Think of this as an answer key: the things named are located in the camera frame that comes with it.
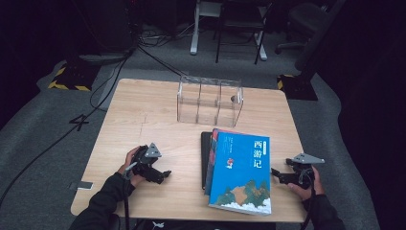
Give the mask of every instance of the wooden table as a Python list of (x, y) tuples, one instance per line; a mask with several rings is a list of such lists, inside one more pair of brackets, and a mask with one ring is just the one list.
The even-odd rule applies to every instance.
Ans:
[[(142, 183), (129, 198), (133, 218), (211, 219), (234, 221), (303, 222), (300, 199), (271, 176), (272, 215), (252, 216), (208, 207), (201, 188), (200, 133), (213, 126), (178, 123), (178, 83), (120, 80), (105, 116), (82, 181), (92, 190), (78, 190), (71, 211), (78, 215), (105, 179), (117, 171), (129, 150), (155, 143), (163, 156), (158, 171), (171, 170), (161, 184)], [(271, 166), (282, 173), (291, 169), (284, 159), (303, 148), (284, 94), (279, 90), (244, 88), (244, 105), (236, 127), (220, 127), (271, 137)], [(117, 214), (124, 216), (121, 202)]]

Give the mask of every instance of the human hand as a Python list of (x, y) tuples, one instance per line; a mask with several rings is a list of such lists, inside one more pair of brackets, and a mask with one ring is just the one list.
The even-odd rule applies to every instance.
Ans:
[[(316, 191), (316, 195), (323, 195), (325, 193), (325, 189), (322, 186), (322, 181), (320, 180), (319, 172), (313, 166), (312, 168), (314, 171), (314, 190)], [(307, 200), (311, 197), (311, 187), (304, 190), (300, 186), (293, 183), (288, 183), (287, 186), (293, 193), (298, 195), (302, 200)]]
[[(128, 154), (125, 157), (125, 162), (124, 164), (119, 168), (118, 173), (123, 174), (125, 169), (131, 164), (131, 160), (132, 157), (134, 157), (135, 152), (137, 152), (139, 147), (134, 148), (133, 150), (129, 151)], [(132, 186), (137, 187), (138, 184), (140, 184), (141, 182), (143, 182), (144, 180), (146, 180), (145, 178), (143, 178), (142, 176), (136, 174), (133, 175), (132, 172), (131, 173), (131, 179), (130, 179), (130, 183), (132, 184)]]

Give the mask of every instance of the chair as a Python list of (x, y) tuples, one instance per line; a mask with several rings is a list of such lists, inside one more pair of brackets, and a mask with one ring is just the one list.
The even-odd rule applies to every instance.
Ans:
[(288, 14), (288, 35), (290, 40), (298, 36), (299, 40), (279, 44), (275, 53), (279, 55), (283, 49), (300, 49), (316, 34), (328, 17), (328, 5), (319, 7), (305, 2), (293, 7)]
[[(255, 64), (258, 62), (259, 52), (264, 37), (265, 18), (269, 12), (269, 7), (266, 7), (266, 12), (261, 14), (259, 7), (264, 5), (265, 1), (259, 0), (224, 0), (221, 5), (220, 16), (218, 19), (217, 30), (214, 32), (214, 39), (218, 31), (217, 52), (215, 55), (215, 63), (218, 63), (218, 55), (221, 45), (238, 45), (238, 46), (255, 46), (257, 48), (257, 57)], [(223, 42), (224, 31), (235, 31), (239, 33), (251, 33), (251, 36), (243, 43)], [(255, 44), (250, 45), (249, 42), (255, 40)]]

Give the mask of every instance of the black sleeve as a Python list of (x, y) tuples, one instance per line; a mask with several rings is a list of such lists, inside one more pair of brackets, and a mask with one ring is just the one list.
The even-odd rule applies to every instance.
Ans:
[[(304, 201), (308, 211), (310, 199)], [(310, 219), (315, 230), (343, 230), (344, 222), (337, 216), (337, 211), (330, 204), (326, 195), (316, 195), (310, 207)]]
[[(75, 218), (69, 229), (108, 229), (110, 215), (116, 211), (117, 202), (124, 199), (125, 182), (118, 172), (108, 177), (101, 190), (93, 195), (89, 201), (89, 206)], [(128, 195), (134, 189), (134, 186), (129, 184)]]

